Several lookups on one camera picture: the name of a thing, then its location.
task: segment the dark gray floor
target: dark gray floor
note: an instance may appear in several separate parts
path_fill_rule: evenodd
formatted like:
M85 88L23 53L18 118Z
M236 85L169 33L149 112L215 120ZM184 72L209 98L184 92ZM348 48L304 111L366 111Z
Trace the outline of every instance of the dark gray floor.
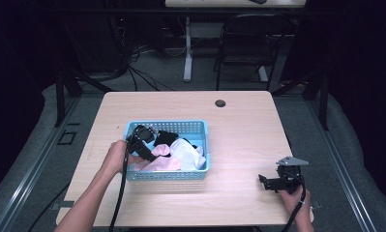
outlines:
M152 51L145 52L137 62L132 63L132 66L149 73L161 83L177 91L214 90L216 84L215 73L212 72L214 54L215 49L205 46L205 43L201 46L197 45L194 49L193 80L190 83L183 81L184 55L172 57ZM280 65L275 72L273 89L279 87L278 77L281 74L280 67L284 64L284 55L285 53L279 58ZM234 76L250 74L246 70L238 69L225 69L225 73L233 73ZM153 91L141 78L137 77L136 80L138 91ZM69 110L71 113L68 114L65 124L57 130L53 128L56 122L55 87L51 86L44 91L46 104L41 120L0 186L0 230L27 231L40 211L72 178L103 97L92 86L86 83L80 84L85 94L79 100L68 97L69 106L72 108ZM134 91L134 84L128 73L117 79L105 81L103 84L118 91ZM265 85L228 86L225 84L223 87L256 90L265 88ZM170 91L160 84L159 89ZM316 231L386 232L386 198L379 192L375 182L365 170L359 141L338 103L332 98L329 100L330 130L325 132L316 123L315 103L303 101L299 95L301 91L302 87L299 87L289 95L276 97L274 100L294 157L310 162L310 165L303 167L302 171L307 188L312 193L312 201L322 205L322 208L314 210ZM63 131L75 132L72 145L57 145ZM354 192L358 195L350 194L348 187L342 184L342 176L337 174L337 164L333 159L334 151L330 144L328 145L328 136L336 145L336 152L344 162L347 173L353 181L353 187L356 188ZM42 160L44 168L37 173L38 179L31 183L31 191L30 189L26 191L26 198L15 197L15 192L20 187L20 183L23 183L26 173L32 173L32 165L44 152L48 154L48 159ZM64 193L56 203L60 203L63 195ZM367 210L373 226L365 229L359 216L357 217L362 214L362 211L356 212L352 206L354 202L363 203L363 209ZM53 230L57 213L57 210L48 209L34 231ZM281 231L281 229L282 226L261 227L264 232ZM107 229L95 228L95 231L107 231Z

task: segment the white desk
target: white desk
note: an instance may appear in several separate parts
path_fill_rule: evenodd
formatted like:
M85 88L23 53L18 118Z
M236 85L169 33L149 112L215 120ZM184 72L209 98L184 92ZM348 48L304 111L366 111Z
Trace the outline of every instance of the white desk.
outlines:
M165 0L169 8L304 8L307 0L267 0L264 4L256 4L249 0ZM191 49L191 23L186 20L186 65L184 81L192 79L193 56Z
M225 107L215 101L224 100ZM205 120L211 168L200 181L127 182L116 226L286 224L281 197L258 174L277 178L276 161L291 156L268 92L108 93L100 106L65 201L76 201L101 166L112 141L137 120ZM109 185L95 226L109 226L121 175ZM57 223L69 211L62 208Z

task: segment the chair seat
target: chair seat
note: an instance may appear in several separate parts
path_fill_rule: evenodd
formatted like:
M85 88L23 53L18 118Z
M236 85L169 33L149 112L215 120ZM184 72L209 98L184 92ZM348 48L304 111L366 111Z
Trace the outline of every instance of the chair seat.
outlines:
M259 37L224 38L223 59L225 65L256 66L272 65L274 57L266 40Z

